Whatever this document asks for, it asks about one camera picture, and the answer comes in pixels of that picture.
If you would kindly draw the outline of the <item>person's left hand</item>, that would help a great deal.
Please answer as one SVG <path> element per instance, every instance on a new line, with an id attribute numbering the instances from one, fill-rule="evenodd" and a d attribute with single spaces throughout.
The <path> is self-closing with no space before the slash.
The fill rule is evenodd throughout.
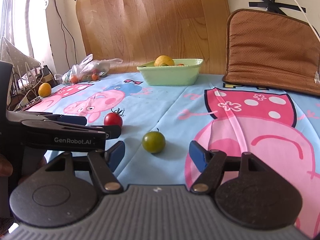
<path id="1" fill-rule="evenodd" d="M 37 169 L 43 167 L 46 165 L 47 161 L 45 157 L 42 158 L 42 160 L 39 162 Z M 0 174 L 1 177 L 9 177 L 13 173 L 13 167 L 11 163 L 1 155 L 1 162 L 0 162 Z M 6 234 L 9 230 L 9 228 L 13 225 L 14 223 L 13 218 L 1 218 L 1 237 Z"/>

